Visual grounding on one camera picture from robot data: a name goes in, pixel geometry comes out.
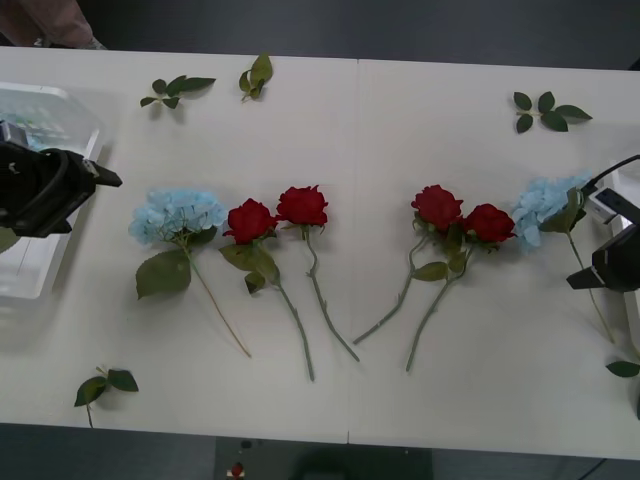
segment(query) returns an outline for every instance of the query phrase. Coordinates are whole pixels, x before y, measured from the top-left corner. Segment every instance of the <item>white surface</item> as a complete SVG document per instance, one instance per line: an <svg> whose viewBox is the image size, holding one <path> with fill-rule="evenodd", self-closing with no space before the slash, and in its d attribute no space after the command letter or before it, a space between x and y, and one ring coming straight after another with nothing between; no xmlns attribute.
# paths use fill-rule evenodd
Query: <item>white surface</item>
<svg viewBox="0 0 640 480"><path fill-rule="evenodd" d="M303 245L287 238L275 255L308 329L311 384L273 292L249 299L241 272L214 251L199 257L254 354L246 360L199 285L135 300L133 275L149 253L126 235L151 186L211 186L230 207L249 195L273 207L291 184L319 183L331 216L320 281L353 338L401 287L416 192L441 183L467 213L482 202L508 208L536 175L625 158L640 124L636 74L276 58L265 101L242 105L236 82L249 57L2 49L0 59L3 80L59 85L93 107L117 139L108 166L124 180L99 192L72 238L61 298L2 318L0 422L86 426L74 393L106 364L131 369L141 392L98 402L98 428L640 458L633 383L604 368L617 352L586 293L564 281L577 263L560 237L526 258L513 244L477 256L430 320L410 376L408 347L437 286L412 285L354 366L320 316ZM184 110L150 118L137 106L155 78L180 74L218 81ZM596 120L568 134L536 122L517 136L516 89L553 90ZM608 235L586 221L576 231L585 257ZM598 298L620 336L621 297Z"/></svg>
<svg viewBox="0 0 640 480"><path fill-rule="evenodd" d="M536 176L597 172L626 158L640 127L636 73L365 61L359 78L352 336L400 291L416 241L409 204L422 187L451 189L465 213L485 202L509 207ZM514 90L551 90L595 120L563 134L536 121L518 136ZM585 258L609 235L596 232L588 221L575 230ZM587 293L565 282L578 269L568 242L543 242L524 258L513 243L475 255L427 323L406 375L413 334L440 287L414 282L400 313L361 344L350 442L640 458L634 384L604 368L617 352ZM426 248L422 261L432 255ZM621 328L621 296L607 300Z"/></svg>
<svg viewBox="0 0 640 480"><path fill-rule="evenodd" d="M350 311L352 282L340 266L353 245L356 62L275 59L264 101L242 104L237 81L250 57L7 48L0 59L2 80L59 86L93 107L117 139L107 166L124 182L101 188L86 209L54 287L59 301L2 319L0 422L87 426L75 391L104 364L130 369L141 391L100 399L97 428L346 442L349 359L324 324L300 240L286 238L274 253L307 329L315 384L286 305L276 292L250 298L244 274L213 249L197 261L253 360L195 279L184 295L136 301L134 274L152 253L127 227L153 186L209 187L230 208L249 196L273 208L289 186L318 183L332 217L319 277L348 333L349 316L337 312ZM140 108L153 80L181 74L217 82L175 112Z"/></svg>

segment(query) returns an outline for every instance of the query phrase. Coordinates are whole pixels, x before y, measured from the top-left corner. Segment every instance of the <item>green leaf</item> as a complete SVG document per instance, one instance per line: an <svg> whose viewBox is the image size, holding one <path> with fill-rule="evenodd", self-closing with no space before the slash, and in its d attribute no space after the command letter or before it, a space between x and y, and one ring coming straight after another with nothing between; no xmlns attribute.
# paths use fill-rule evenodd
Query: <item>green leaf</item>
<svg viewBox="0 0 640 480"><path fill-rule="evenodd" d="M175 110L175 108L178 106L178 102L179 101L180 101L180 98L178 98L178 97L163 98L162 99L162 103L164 103L171 110Z"/></svg>
<svg viewBox="0 0 640 480"><path fill-rule="evenodd" d="M542 123L544 123L551 130L555 130L556 132L568 132L569 125L567 125L567 121L562 118L562 115L556 112L547 112L540 117Z"/></svg>
<svg viewBox="0 0 640 480"><path fill-rule="evenodd" d="M142 100L140 100L140 106L141 107L146 107L147 105L151 105L153 102L155 102L157 100L157 98L153 98L153 97L144 97Z"/></svg>
<svg viewBox="0 0 640 480"><path fill-rule="evenodd" d="M269 55L261 53L251 67L251 85L258 85L260 80L264 80L264 85L271 80L271 77L273 77L273 66L271 65Z"/></svg>
<svg viewBox="0 0 640 480"><path fill-rule="evenodd" d="M255 271L266 278L272 285L280 283L280 270L273 257L262 248L254 249Z"/></svg>
<svg viewBox="0 0 640 480"><path fill-rule="evenodd" d="M159 253L140 265L136 272L138 299L156 293L176 293L191 283L191 265L182 250Z"/></svg>
<svg viewBox="0 0 640 480"><path fill-rule="evenodd" d="M516 122L516 132L524 133L533 125L533 117L529 114L520 115L520 118Z"/></svg>
<svg viewBox="0 0 640 480"><path fill-rule="evenodd" d="M444 253L448 258L452 258L460 251L463 236L464 233L459 223L454 223L449 226L447 238L444 241Z"/></svg>
<svg viewBox="0 0 640 480"><path fill-rule="evenodd" d="M569 233L580 211L580 193L577 188L567 192L567 205L540 225L541 232Z"/></svg>
<svg viewBox="0 0 640 480"><path fill-rule="evenodd" d="M165 93L170 97L175 97L182 91L182 82L187 78L186 75L180 75L179 77L174 78L167 85L167 89Z"/></svg>
<svg viewBox="0 0 640 480"><path fill-rule="evenodd" d="M18 241L18 237L10 228L0 228L0 253L4 253L13 247Z"/></svg>
<svg viewBox="0 0 640 480"><path fill-rule="evenodd" d="M526 112L531 110L531 107L533 106L529 96L521 92L515 92L513 94L513 101L520 110L524 110Z"/></svg>
<svg viewBox="0 0 640 480"><path fill-rule="evenodd" d="M197 92L198 90L207 88L209 85L213 85L213 82L215 81L215 78L187 78L180 83L180 93Z"/></svg>
<svg viewBox="0 0 640 480"><path fill-rule="evenodd" d="M550 112L553 106L556 104L556 99L553 97L553 93L543 93L538 99L538 111L540 113Z"/></svg>
<svg viewBox="0 0 640 480"><path fill-rule="evenodd" d="M613 373L616 377L631 378L640 373L640 365L620 360L607 365L607 370Z"/></svg>
<svg viewBox="0 0 640 480"><path fill-rule="evenodd" d="M192 233L191 235L189 235L189 237L187 237L187 246L198 247L201 245L206 245L215 238L217 231L218 229L216 227L211 227L198 233Z"/></svg>
<svg viewBox="0 0 640 480"><path fill-rule="evenodd" d="M570 119L574 122L586 122L593 118L581 108L574 107L573 105L560 105L555 109L555 112L562 115L565 119Z"/></svg>
<svg viewBox="0 0 640 480"><path fill-rule="evenodd" d="M93 377L85 381L76 393L76 403L74 407L89 405L104 393L107 387L107 379L104 377Z"/></svg>
<svg viewBox="0 0 640 480"><path fill-rule="evenodd" d="M238 84L240 85L240 90L242 90L245 93L249 93L251 91L251 84L249 83L249 78L247 78L247 76L249 75L250 70L247 70L246 72L244 72L241 76L240 76L240 81L238 82Z"/></svg>
<svg viewBox="0 0 640 480"><path fill-rule="evenodd" d="M164 92L167 91L167 82L159 78L158 80L156 80L151 84L151 88L153 88L153 91L156 92L158 95L162 95Z"/></svg>
<svg viewBox="0 0 640 480"><path fill-rule="evenodd" d="M249 293L255 293L258 290L262 290L264 288L266 280L258 272L251 272L248 273L246 277L244 277L244 283L247 286L247 290L249 290Z"/></svg>
<svg viewBox="0 0 640 480"><path fill-rule="evenodd" d="M251 91L249 92L249 95L253 100L257 100L258 98L260 98L260 94L262 93L263 86L264 86L264 80L260 80L258 82L258 85L251 89Z"/></svg>
<svg viewBox="0 0 640 480"><path fill-rule="evenodd" d="M431 262L417 269L413 278L422 280L423 282L435 282L444 280L449 274L449 267L444 262Z"/></svg>
<svg viewBox="0 0 640 480"><path fill-rule="evenodd" d="M462 273L467 263L467 252L458 252L449 260L449 268L452 272Z"/></svg>
<svg viewBox="0 0 640 480"><path fill-rule="evenodd" d="M253 272L256 270L256 262L252 250L251 245L227 245L220 249L220 253L238 270Z"/></svg>
<svg viewBox="0 0 640 480"><path fill-rule="evenodd" d="M118 390L123 392L137 392L138 384L129 370L109 369L107 381Z"/></svg>

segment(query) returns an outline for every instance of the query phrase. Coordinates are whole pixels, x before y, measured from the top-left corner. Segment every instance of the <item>rose stem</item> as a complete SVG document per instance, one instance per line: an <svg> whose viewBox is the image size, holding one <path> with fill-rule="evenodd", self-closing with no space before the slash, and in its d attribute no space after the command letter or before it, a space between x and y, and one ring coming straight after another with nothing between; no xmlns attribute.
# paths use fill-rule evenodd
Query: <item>rose stem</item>
<svg viewBox="0 0 640 480"><path fill-rule="evenodd" d="M438 302L442 300L442 297L444 296L449 286L452 285L453 282L455 282L456 280L462 278L462 276L465 273L467 273L467 265L469 264L469 258L471 258L471 254L473 253L473 248L474 248L474 245L471 245L469 247L469 250L467 250L467 256L464 260L464 267L462 268L462 272L460 272L460 274L457 277L451 280L447 279L447 282L443 285L442 289L440 290L440 293L438 293L438 296L429 307L429 310L427 310L427 313L425 314L425 316L422 318L422 322L420 322L420 326L418 327L418 330L416 331L416 335L413 338L413 345L411 346L411 353L409 354L409 361L407 362L407 368L406 368L407 373L409 373L409 370L411 370L411 366L413 365L413 358L416 355L416 348L418 348L418 341L420 340L420 335L422 334L422 330L424 329L424 326L427 324L427 320L429 320L429 317L433 315L433 313L436 311Z"/></svg>
<svg viewBox="0 0 640 480"><path fill-rule="evenodd" d="M393 317L396 312L398 310L400 310L400 307L402 306L402 302L404 302L404 298L407 296L407 292L409 291L409 285L411 285L411 280L413 279L413 274L416 271L416 266L413 263L413 254L415 252L417 252L420 248L422 248L422 246L426 243L427 241L427 235L423 236L420 241L418 242L418 244L413 247L411 249L411 251L409 252L409 275L407 275L407 279L404 282L404 287L402 288L402 292L400 292L400 295L398 295L398 301L396 303L396 305L389 310L389 313L387 313L382 320L380 320L378 323L376 323L373 327L371 327L369 330L367 330L365 333L363 333L362 335L360 335L358 338L356 338L353 343L355 345L359 344L360 342L362 342L365 338L367 338L369 335L371 335L372 333L374 333L376 330L378 330L380 327L382 327L385 323L387 323L387 321L389 321L391 319L391 317Z"/></svg>
<svg viewBox="0 0 640 480"><path fill-rule="evenodd" d="M358 356L355 354L353 350L351 350L351 347L349 347L347 342L344 341L342 336L336 330L336 327L334 327L333 322L331 321L331 318L329 318L329 312L327 311L327 301L322 297L322 293L320 292L320 285L318 284L318 279L316 278L316 272L318 271L318 255L316 255L316 252L313 250L313 247L311 246L311 235L309 233L308 226L303 227L302 236L305 238L307 242L307 247L309 247L309 251L311 252L311 255L313 255L313 266L311 267L311 270L309 270L307 275L309 276L309 278L311 278L311 281L313 282L313 288L316 291L316 297L318 297L318 302L320 303L320 309L322 310L322 315L324 315L324 319L326 320L327 326L329 327L329 330L331 330L331 333L333 333L333 335L338 339L338 341L342 344L342 346L347 349L347 352L349 352L349 354L355 359L355 361L359 362L360 359L358 358Z"/></svg>
<svg viewBox="0 0 640 480"><path fill-rule="evenodd" d="M304 333L304 327L302 326L302 322L300 321L300 317L298 316L298 311L295 309L291 300L289 300L289 295L282 288L282 284L278 282L276 285L278 291L282 294L284 301L287 302L287 306L291 313L293 314L293 318L296 319L296 324L298 325L298 330L300 330L300 336L302 337L302 345L304 346L304 356L307 359L307 370L309 371L309 378L312 382L315 382L316 377L313 374L313 365L311 364L311 354L309 353L309 342L307 342L307 334Z"/></svg>
<svg viewBox="0 0 640 480"><path fill-rule="evenodd" d="M452 283L453 283L452 281L447 280L447 282L443 285L442 289L440 290L440 293L438 293L438 296L429 307L429 310L427 310L427 313L422 318L422 322L420 322L420 326L416 331L416 335L413 337L411 354L409 355L409 361L407 362L407 368L406 368L407 373L409 372L409 370L411 370L411 365L413 365L413 358L415 357L415 354L416 354L416 348L418 348L418 341L420 340L420 335L422 334L422 330L424 329L424 326L427 324L427 320L429 320L429 317L433 314L433 312L435 312L436 307L438 306L438 302L442 299L445 292L449 288L449 285L451 285Z"/></svg>

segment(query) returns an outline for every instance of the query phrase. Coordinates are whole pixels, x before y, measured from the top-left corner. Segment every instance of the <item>hydrangea stem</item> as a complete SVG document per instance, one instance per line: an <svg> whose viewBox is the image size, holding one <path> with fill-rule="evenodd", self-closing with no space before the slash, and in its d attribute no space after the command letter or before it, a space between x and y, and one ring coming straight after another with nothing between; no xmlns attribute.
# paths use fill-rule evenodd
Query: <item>hydrangea stem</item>
<svg viewBox="0 0 640 480"><path fill-rule="evenodd" d="M216 299L213 298L213 293L211 293L211 290L209 289L209 286L207 285L207 282L205 282L204 278L202 278L202 275L200 274L200 271L198 270L198 267L196 266L195 262L193 261L193 258L191 257L191 254L186 249L185 249L185 253L187 254L187 257L189 258L189 263L191 263L191 268L193 268L193 271L196 273L197 277L200 279L200 282L202 283L202 286L204 286L204 289L209 294L209 298L213 302L213 306L218 311L218 315L220 315L220 318L222 318L222 321L224 322L224 324L226 325L227 329L229 330L229 333L231 333L231 336L236 341L236 343L238 344L240 349L244 352L244 354L247 357L251 358L251 354L249 353L249 350L242 344L242 342L240 341L238 336L235 334L235 332L231 328L231 325L229 325L229 322L227 322L227 319L224 318L224 315L220 311L220 307L218 307L218 302L216 302Z"/></svg>
<svg viewBox="0 0 640 480"><path fill-rule="evenodd" d="M576 256L576 259L580 264L580 268L584 270L584 264L582 263L582 258L580 258L580 253L578 253L578 249L576 248L576 244L573 241L573 237L571 236L570 232L567 232L567 238L569 239L569 243L571 244L571 249L573 250L573 254ZM616 340L613 336L613 333L611 332L611 329L609 328L609 325L607 324L607 321L604 319L604 315L602 314L602 312L600 311L600 308L598 307L598 304L596 303L596 299L594 298L593 292L591 291L591 289L589 289L589 296L591 297L591 303L593 303L593 307L596 309L596 313L598 314L598 317L600 317L600 322L602 323L602 326L604 327L604 330L607 333L607 337L609 338L609 341L615 345Z"/></svg>

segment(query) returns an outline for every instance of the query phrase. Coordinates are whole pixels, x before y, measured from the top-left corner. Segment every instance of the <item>black cable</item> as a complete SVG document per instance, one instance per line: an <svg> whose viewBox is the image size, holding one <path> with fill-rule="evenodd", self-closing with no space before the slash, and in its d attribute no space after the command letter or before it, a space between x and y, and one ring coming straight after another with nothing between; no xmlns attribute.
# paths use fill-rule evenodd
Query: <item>black cable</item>
<svg viewBox="0 0 640 480"><path fill-rule="evenodd" d="M69 167L69 157L64 151L58 150L57 148L49 148L47 150L42 150L40 153L58 154L60 156L60 165L58 166L58 170L56 171L56 174L49 181L49 183L47 183L47 185L45 185L45 187L42 190L40 190L40 192L29 201L29 203L27 203L24 207L22 207L20 211L15 214L15 217L20 217L24 212L29 210L33 205L37 204L41 199L49 195L49 193L51 193L51 191L54 188L56 188L58 184L62 181L65 173L67 173L67 168Z"/></svg>
<svg viewBox="0 0 640 480"><path fill-rule="evenodd" d="M604 465L604 462L606 462L606 461L607 461L606 458L603 458L602 460L600 460L591 470L589 470L587 473L585 473L583 476L581 476L578 480L585 480L585 478L587 478L593 472L598 470L602 465Z"/></svg>
<svg viewBox="0 0 640 480"><path fill-rule="evenodd" d="M598 183L600 180L602 180L604 177L609 175L614 170L624 167L628 163L635 162L636 160L639 160L639 159L640 159L640 155L634 155L633 157L629 157L626 160L622 160L621 162L616 163L614 166L607 168L604 172L600 173L599 175L596 175L591 180L589 180L589 182L587 182L587 184L584 186L584 190L592 189L593 187L595 187L596 183Z"/></svg>

